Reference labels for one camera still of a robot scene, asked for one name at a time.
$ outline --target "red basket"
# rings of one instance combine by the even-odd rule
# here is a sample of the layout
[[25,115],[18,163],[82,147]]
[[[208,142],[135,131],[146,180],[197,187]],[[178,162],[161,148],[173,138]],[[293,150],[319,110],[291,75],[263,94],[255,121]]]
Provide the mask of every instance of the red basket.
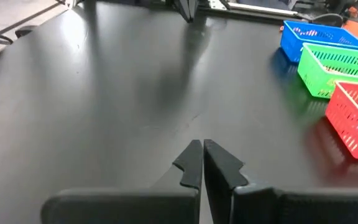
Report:
[[358,159],[358,84],[337,82],[326,116],[352,156]]

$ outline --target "stacked baskets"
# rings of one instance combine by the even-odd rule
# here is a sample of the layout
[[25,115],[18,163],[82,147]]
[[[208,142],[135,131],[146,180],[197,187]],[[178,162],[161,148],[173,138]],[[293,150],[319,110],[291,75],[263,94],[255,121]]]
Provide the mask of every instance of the stacked baskets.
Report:
[[358,38],[338,27],[284,22],[281,47],[311,95],[331,99],[326,116],[358,158]]

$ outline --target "black tabletop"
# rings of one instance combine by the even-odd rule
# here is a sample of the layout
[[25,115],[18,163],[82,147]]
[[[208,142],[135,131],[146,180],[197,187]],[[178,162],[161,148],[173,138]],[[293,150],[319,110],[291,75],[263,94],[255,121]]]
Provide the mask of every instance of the black tabletop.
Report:
[[19,39],[0,53],[0,223],[39,223],[62,189],[148,187],[192,139],[279,187],[358,186],[279,45],[278,26],[106,2]]

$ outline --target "floor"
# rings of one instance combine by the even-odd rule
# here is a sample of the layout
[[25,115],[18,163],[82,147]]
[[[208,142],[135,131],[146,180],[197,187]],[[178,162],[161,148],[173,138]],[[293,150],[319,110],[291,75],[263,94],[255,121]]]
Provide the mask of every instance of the floor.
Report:
[[[5,29],[8,26],[15,24],[39,11],[42,11],[57,2],[55,0],[0,0],[0,30]],[[59,5],[35,18],[28,21],[19,27],[6,32],[4,35],[16,40],[14,31],[22,26],[27,25],[41,25],[47,20],[59,15],[67,8],[63,5]]]

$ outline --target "green basket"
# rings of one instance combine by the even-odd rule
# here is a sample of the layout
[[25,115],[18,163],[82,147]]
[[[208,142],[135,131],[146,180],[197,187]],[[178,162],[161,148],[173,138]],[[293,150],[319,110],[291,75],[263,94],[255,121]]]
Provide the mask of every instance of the green basket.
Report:
[[336,80],[358,83],[358,50],[304,43],[298,73],[311,95],[330,98]]

